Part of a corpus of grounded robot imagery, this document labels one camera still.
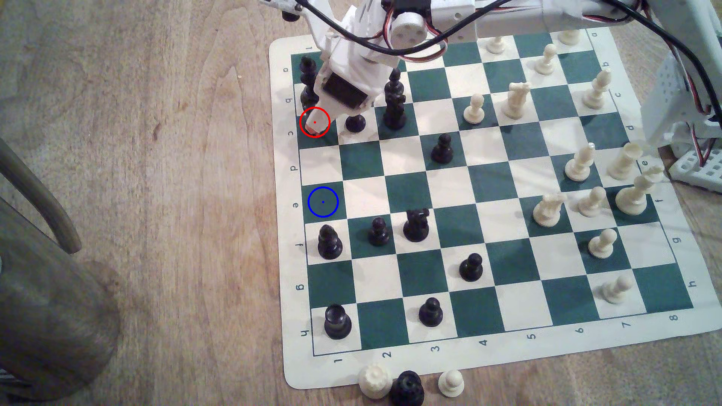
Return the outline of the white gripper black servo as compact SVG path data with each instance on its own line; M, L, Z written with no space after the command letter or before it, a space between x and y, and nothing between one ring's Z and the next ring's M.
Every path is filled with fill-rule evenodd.
M340 37L323 36L317 46L323 61L314 85L320 108L305 110L307 136L326 135L330 117L366 112L384 90L392 69L398 66L396 56L382 55L380 63L365 59L359 45Z

